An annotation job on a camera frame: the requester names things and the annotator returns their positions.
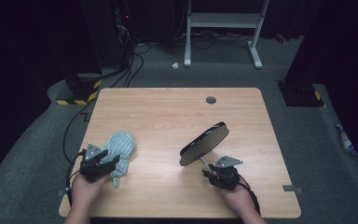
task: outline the white stand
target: white stand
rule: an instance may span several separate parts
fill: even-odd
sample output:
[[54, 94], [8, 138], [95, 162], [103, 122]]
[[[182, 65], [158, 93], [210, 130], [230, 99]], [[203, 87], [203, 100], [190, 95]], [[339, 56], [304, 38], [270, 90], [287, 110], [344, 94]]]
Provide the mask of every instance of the white stand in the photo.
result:
[[192, 13], [191, 0], [188, 0], [185, 67], [191, 66], [191, 27], [228, 27], [228, 28], [254, 28], [255, 34], [248, 46], [255, 62], [255, 68], [263, 67], [255, 45], [266, 16], [269, 0], [264, 0], [260, 13]]

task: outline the gray carpet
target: gray carpet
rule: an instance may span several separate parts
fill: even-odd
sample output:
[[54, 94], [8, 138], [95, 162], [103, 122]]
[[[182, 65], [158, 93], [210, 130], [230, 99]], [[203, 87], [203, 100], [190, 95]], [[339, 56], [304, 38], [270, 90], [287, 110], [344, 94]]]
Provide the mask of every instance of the gray carpet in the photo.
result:
[[[192, 51], [191, 68], [183, 67], [184, 48], [151, 45], [136, 48], [145, 63], [130, 87], [257, 87], [261, 90], [302, 215], [297, 219], [268, 219], [268, 223], [358, 223], [358, 156], [342, 148], [335, 125], [339, 119], [323, 85], [315, 88], [326, 107], [287, 107], [277, 80], [284, 80], [301, 39], [280, 44], [260, 39], [257, 49], [264, 68], [255, 70], [244, 38], [215, 43]], [[211, 42], [194, 41], [197, 47]], [[179, 63], [178, 69], [172, 69]], [[140, 66], [135, 57], [132, 73]], [[103, 80], [108, 88], [119, 75]], [[115, 86], [122, 87], [123, 78]], [[82, 105], [56, 105], [63, 81], [52, 86], [50, 107], [21, 136], [0, 166], [0, 223], [62, 223], [58, 214], [68, 166], [62, 154], [65, 129]], [[72, 157], [88, 123], [78, 116], [66, 135]], [[114, 220], [111, 223], [154, 223], [153, 220]], [[168, 223], [213, 223], [213, 220], [169, 220]], [[221, 223], [239, 221], [220, 220]]]

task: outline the human hand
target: human hand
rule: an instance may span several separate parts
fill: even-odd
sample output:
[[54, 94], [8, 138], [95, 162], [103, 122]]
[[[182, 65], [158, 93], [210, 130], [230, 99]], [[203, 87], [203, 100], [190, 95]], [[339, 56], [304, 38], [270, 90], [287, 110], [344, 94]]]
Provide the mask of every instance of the human hand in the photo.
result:
[[72, 207], [88, 211], [109, 178], [110, 175], [104, 175], [95, 182], [89, 182], [85, 176], [76, 175], [72, 182]]
[[[240, 182], [248, 186], [244, 179], [241, 178]], [[233, 190], [214, 188], [226, 199], [230, 208], [240, 215], [243, 223], [266, 223], [256, 212], [252, 196], [243, 186], [237, 185]]]

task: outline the black and yellow hazard tape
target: black and yellow hazard tape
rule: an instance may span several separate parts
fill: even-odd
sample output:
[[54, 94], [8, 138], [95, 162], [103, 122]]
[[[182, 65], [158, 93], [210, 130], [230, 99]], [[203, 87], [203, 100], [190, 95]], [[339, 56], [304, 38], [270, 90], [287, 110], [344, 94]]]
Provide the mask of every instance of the black and yellow hazard tape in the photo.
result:
[[321, 107], [325, 107], [324, 101], [322, 100], [322, 96], [321, 94], [315, 90], [315, 96], [316, 96], [316, 100], [319, 102], [319, 104], [321, 105]]
[[56, 99], [56, 103], [58, 105], [87, 105], [94, 101], [97, 97], [98, 89], [101, 86], [101, 80], [94, 83], [92, 87], [92, 91], [90, 92], [89, 96], [83, 99]]

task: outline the light blue plush toy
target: light blue plush toy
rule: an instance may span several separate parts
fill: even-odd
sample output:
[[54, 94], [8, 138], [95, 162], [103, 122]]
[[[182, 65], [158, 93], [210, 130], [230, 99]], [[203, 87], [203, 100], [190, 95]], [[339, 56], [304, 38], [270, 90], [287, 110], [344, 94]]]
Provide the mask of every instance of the light blue plush toy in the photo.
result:
[[116, 164], [115, 171], [111, 173], [113, 184], [118, 187], [120, 185], [119, 178], [128, 172], [130, 156], [135, 150], [135, 142], [131, 134], [116, 132], [109, 137], [103, 149], [108, 149], [108, 154], [101, 159], [101, 163], [109, 162], [115, 156], [120, 155], [120, 161]]

